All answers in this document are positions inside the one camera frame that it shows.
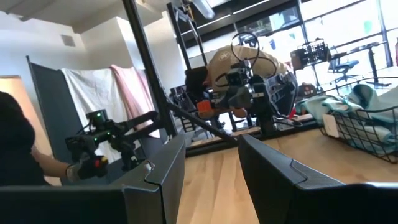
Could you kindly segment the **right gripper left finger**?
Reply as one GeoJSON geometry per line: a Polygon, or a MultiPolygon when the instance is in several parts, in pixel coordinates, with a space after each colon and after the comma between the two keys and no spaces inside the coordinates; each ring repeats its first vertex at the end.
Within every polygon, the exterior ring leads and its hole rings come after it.
{"type": "Polygon", "coordinates": [[[175,136],[123,176],[127,222],[176,223],[185,176],[185,137],[175,136]]]}

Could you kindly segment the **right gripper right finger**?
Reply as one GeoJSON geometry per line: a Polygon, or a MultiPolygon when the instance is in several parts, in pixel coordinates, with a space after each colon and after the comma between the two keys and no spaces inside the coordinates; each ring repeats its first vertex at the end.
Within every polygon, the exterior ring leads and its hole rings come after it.
{"type": "Polygon", "coordinates": [[[343,183],[250,136],[238,137],[244,180],[260,223],[287,223],[289,205],[301,190],[343,183]]]}

